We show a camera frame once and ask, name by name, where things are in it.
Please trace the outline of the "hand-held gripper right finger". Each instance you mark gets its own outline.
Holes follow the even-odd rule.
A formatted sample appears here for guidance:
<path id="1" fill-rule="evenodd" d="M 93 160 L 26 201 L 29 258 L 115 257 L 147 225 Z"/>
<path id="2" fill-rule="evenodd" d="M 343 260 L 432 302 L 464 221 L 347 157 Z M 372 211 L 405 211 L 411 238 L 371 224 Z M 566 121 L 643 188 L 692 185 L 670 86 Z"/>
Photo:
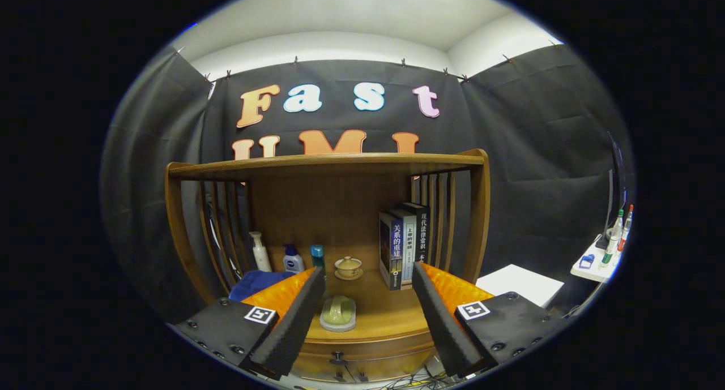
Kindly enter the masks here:
<path id="1" fill-rule="evenodd" d="M 521 358 L 565 324 L 517 292 L 493 295 L 425 263 L 414 264 L 412 287 L 450 376 L 478 374 Z"/>

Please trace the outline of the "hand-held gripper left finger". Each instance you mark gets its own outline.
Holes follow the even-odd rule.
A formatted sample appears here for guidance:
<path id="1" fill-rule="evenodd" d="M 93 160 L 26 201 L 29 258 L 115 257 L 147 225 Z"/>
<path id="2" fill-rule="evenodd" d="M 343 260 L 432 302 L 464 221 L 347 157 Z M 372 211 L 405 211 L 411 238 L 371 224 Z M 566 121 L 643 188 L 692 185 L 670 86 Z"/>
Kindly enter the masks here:
<path id="1" fill-rule="evenodd" d="M 325 276 L 323 267 L 314 267 L 243 301 L 216 299 L 174 331 L 221 362 L 278 380 L 291 372 L 305 343 Z"/>

